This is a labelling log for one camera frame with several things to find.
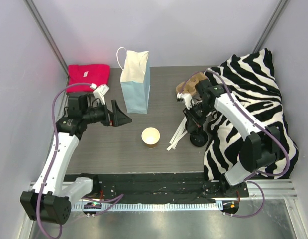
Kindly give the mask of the brown paper coffee cup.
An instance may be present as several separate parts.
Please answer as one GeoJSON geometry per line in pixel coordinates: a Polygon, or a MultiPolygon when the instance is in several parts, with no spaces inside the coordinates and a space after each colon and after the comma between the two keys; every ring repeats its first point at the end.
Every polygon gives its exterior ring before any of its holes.
{"type": "Polygon", "coordinates": [[[160,140],[160,132],[156,128],[148,127],[143,130],[141,139],[148,148],[155,148],[160,140]]]}

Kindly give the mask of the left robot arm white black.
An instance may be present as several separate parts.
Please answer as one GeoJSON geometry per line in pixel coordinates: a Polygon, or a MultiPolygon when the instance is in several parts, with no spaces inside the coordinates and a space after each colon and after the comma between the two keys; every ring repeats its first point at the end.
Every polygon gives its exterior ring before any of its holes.
{"type": "Polygon", "coordinates": [[[31,220],[63,225],[75,203],[83,197],[94,199],[100,194],[99,178],[94,174],[82,173],[70,186],[62,185],[70,159],[89,124],[119,127],[132,122],[116,100],[111,104],[109,110],[106,104],[94,106],[87,93],[69,94],[65,114],[55,123],[56,134],[44,169],[33,188],[20,196],[31,220]]]}

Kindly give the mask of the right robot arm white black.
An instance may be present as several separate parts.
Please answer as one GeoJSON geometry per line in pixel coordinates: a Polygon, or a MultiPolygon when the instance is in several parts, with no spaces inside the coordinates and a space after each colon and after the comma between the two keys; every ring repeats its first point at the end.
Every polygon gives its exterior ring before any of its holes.
{"type": "Polygon", "coordinates": [[[277,128],[266,127],[258,121],[226,84],[212,86],[209,80],[202,80],[195,88],[200,96],[196,102],[189,93],[177,93],[177,100],[185,104],[185,129],[190,134],[191,143],[197,147],[207,143],[208,135],[203,130],[203,124],[213,110],[222,113],[243,139],[239,161],[222,174],[219,180],[220,193],[229,197],[246,178],[251,178],[258,169],[279,159],[280,132],[277,128]]]}

